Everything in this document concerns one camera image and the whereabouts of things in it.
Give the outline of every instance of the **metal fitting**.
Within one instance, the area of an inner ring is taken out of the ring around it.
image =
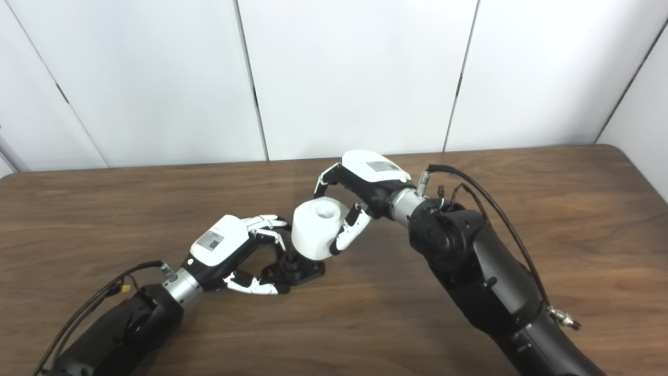
[[[573,320],[573,317],[571,317],[566,312],[556,309],[555,307],[548,307],[547,313],[561,326],[567,326],[574,331],[579,331],[580,328],[582,328],[582,325],[579,322]]]
[[[170,282],[173,282],[178,278],[178,275],[174,273],[172,267],[167,263],[162,264],[160,270],[167,277],[167,279],[169,279]]]
[[[418,197],[424,197],[424,193],[427,191],[427,184],[429,184],[429,178],[429,172],[422,171],[420,179],[417,182],[417,189],[415,190],[415,194]]]

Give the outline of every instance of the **wood grain surface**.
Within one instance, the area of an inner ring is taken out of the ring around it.
[[[514,222],[555,306],[584,324],[568,336],[608,375],[668,372],[668,206],[620,151],[599,145],[391,159],[414,179],[428,163],[447,163],[479,180]],[[0,375],[28,374],[65,320],[99,287],[145,260],[179,265],[191,243],[224,214],[291,218],[333,162],[4,178]],[[431,191],[439,181],[447,190],[456,183],[434,177]],[[328,195],[353,203],[340,187]],[[516,252],[500,222],[494,225]],[[244,269],[258,272],[271,261],[271,248],[261,248]],[[145,271],[138,279],[145,284],[163,277]],[[120,299],[104,302],[93,318]],[[137,374],[516,373],[450,301],[408,246],[406,230],[384,219],[328,259],[323,278],[286,296],[206,295]]]

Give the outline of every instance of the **white wall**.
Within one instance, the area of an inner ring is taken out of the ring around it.
[[[665,0],[0,1],[0,150],[38,171],[591,143],[667,18]]]
[[[0,151],[22,171],[107,167],[4,1]]]
[[[447,151],[593,143],[666,0],[481,0]]]
[[[441,151],[475,8],[240,1],[269,158]]]
[[[232,0],[9,0],[110,167],[264,160]]]
[[[668,201],[668,32],[657,41],[598,143],[620,148]]]
[[[5,157],[0,153],[0,179],[14,172],[14,169],[11,168],[9,162]]]

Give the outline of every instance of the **robot finger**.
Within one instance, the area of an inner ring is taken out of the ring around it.
[[[245,294],[277,295],[290,292],[290,286],[281,283],[272,283],[264,278],[257,278],[249,273],[237,270],[224,279],[227,288]]]
[[[339,229],[339,234],[329,246],[329,253],[336,256],[357,238],[364,231],[372,217],[368,214],[366,205],[356,203],[348,212],[343,220],[343,225]]]
[[[243,221],[249,231],[273,228],[285,229],[287,231],[292,230],[292,226],[290,226],[288,221],[274,214],[244,218]]]
[[[341,163],[335,163],[332,167],[329,167],[320,174],[318,182],[315,184],[315,191],[313,192],[314,199],[324,196],[329,185],[338,183],[336,181],[335,169],[339,166],[341,166]]]
[[[279,254],[286,251],[285,243],[283,242],[283,236],[281,236],[276,231],[271,231],[268,229],[258,229],[255,231],[255,240],[261,244],[271,244],[273,243],[276,246]]]

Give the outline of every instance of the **electrical wire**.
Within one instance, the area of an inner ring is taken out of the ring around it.
[[[485,222],[491,223],[490,222],[490,217],[487,215],[487,211],[485,210],[485,207],[482,205],[482,202],[478,198],[475,192],[469,188],[468,185],[465,183],[460,183],[453,191],[452,191],[452,197],[450,197],[450,206],[448,207],[448,210],[446,210],[446,213],[452,210],[452,208],[455,206],[455,198],[457,197],[457,192],[460,190],[460,188],[464,188],[464,191],[466,191],[471,197],[473,197],[473,200],[476,202],[476,205],[478,206],[478,209],[480,210],[480,213],[482,214],[482,217],[485,219]]]
[[[95,310],[95,308],[97,308],[97,307],[100,305],[100,303],[102,303],[102,301],[103,301],[104,299],[106,299],[106,298],[107,298],[107,295],[106,295],[106,294],[102,294],[102,295],[100,295],[100,296],[98,297],[98,299],[95,300],[90,306],[88,306],[88,308],[86,308],[86,310],[83,311],[83,312],[79,315],[79,317],[77,317],[76,320],[74,320],[74,322],[72,323],[72,325],[69,326],[69,329],[67,330],[67,332],[66,332],[65,335],[63,336],[62,340],[60,341],[60,344],[58,344],[58,347],[56,348],[56,350],[55,350],[55,352],[54,352],[54,354],[53,354],[53,357],[52,357],[52,359],[51,359],[51,367],[49,367],[50,370],[54,370],[54,369],[55,369],[55,364],[58,362],[58,358],[60,358],[60,355],[63,353],[63,349],[65,348],[65,344],[67,343],[67,340],[69,340],[69,338],[72,336],[72,333],[74,333],[74,330],[75,330],[75,329],[79,326],[79,324],[81,324],[81,322],[82,322],[82,321],[83,321],[83,320],[84,320],[84,319],[85,319],[91,312],[93,312],[93,311]]]
[[[82,313],[84,313],[89,307],[94,306],[98,302],[98,299],[100,297],[105,297],[107,294],[107,291],[113,287],[113,285],[116,282],[119,282],[126,276],[130,275],[131,273],[134,273],[138,270],[142,269],[147,269],[147,268],[159,268],[160,266],[163,265],[163,262],[161,260],[155,260],[155,261],[149,261],[149,262],[143,262],[141,264],[138,264],[137,266],[134,266],[133,268],[130,268],[126,270],[125,272],[119,274],[116,278],[114,278],[111,282],[107,283],[103,288],[99,289],[93,296],[88,299],[70,318],[67,320],[65,325],[60,329],[58,334],[56,334],[53,342],[51,342],[49,348],[46,350],[42,358],[39,360],[37,367],[32,373],[32,376],[38,376],[44,367],[44,364],[46,364],[46,361],[49,359],[49,356],[51,356],[54,348],[60,343],[60,341],[63,338],[63,335],[66,334],[66,332],[69,330],[69,328],[72,326],[72,324],[81,316]]]
[[[531,274],[534,277],[534,280],[536,281],[536,285],[538,286],[538,291],[540,292],[540,295],[542,296],[545,305],[551,306],[550,301],[547,297],[547,293],[545,292],[545,287],[543,286],[542,281],[540,280],[540,276],[538,275],[538,270],[536,269],[534,262],[531,260],[531,255],[529,254],[529,251],[524,246],[524,243],[522,243],[520,235],[517,233],[517,230],[515,230],[515,227],[512,225],[512,223],[510,223],[508,216],[504,213],[504,211],[501,209],[499,204],[492,198],[492,196],[485,190],[485,188],[483,188],[480,184],[478,184],[478,182],[475,179],[473,179],[472,177],[468,176],[467,174],[461,172],[460,170],[452,166],[429,165],[426,171],[429,173],[442,172],[442,173],[457,175],[458,177],[465,180],[467,183],[471,184],[478,192],[480,192],[482,197],[485,198],[485,200],[492,206],[492,208],[494,209],[494,211],[496,211],[499,217],[501,217],[501,220],[503,221],[504,225],[506,225],[506,228],[510,232],[510,235],[512,235],[512,238],[515,240],[515,243],[517,243],[517,246],[520,248],[520,252],[522,252],[522,256],[524,256],[524,259],[526,260],[526,265],[528,266],[529,270],[531,271]]]
[[[135,291],[139,291],[139,284],[137,284],[137,280],[134,279],[134,276],[132,274],[128,274],[128,277],[132,280],[132,286],[134,286]]]

